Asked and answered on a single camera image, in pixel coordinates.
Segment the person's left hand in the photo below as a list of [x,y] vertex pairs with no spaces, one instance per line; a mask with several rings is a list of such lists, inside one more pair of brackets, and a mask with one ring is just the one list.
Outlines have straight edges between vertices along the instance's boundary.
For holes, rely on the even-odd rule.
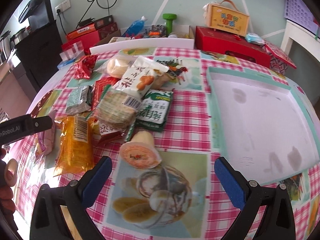
[[17,182],[18,163],[15,159],[10,159],[8,163],[3,161],[6,150],[1,148],[1,212],[6,220],[13,219],[16,206],[12,200],[14,197],[12,187]]

